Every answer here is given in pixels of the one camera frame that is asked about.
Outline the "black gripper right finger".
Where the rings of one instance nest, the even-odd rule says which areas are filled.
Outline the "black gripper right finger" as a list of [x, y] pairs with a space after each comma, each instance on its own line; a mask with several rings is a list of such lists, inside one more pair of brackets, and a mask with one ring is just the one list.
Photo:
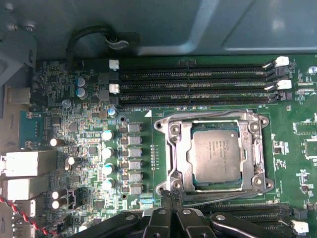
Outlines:
[[188, 238], [294, 238], [291, 208], [276, 204], [209, 204], [176, 212]]

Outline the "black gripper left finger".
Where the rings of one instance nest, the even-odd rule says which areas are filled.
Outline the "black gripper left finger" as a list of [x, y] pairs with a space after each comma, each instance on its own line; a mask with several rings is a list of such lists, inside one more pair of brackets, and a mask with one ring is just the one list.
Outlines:
[[119, 214], [107, 220], [100, 238], [168, 238], [171, 233], [171, 223], [174, 212], [172, 193], [168, 190], [161, 192], [161, 207], [152, 211], [150, 216], [139, 218], [127, 214]]

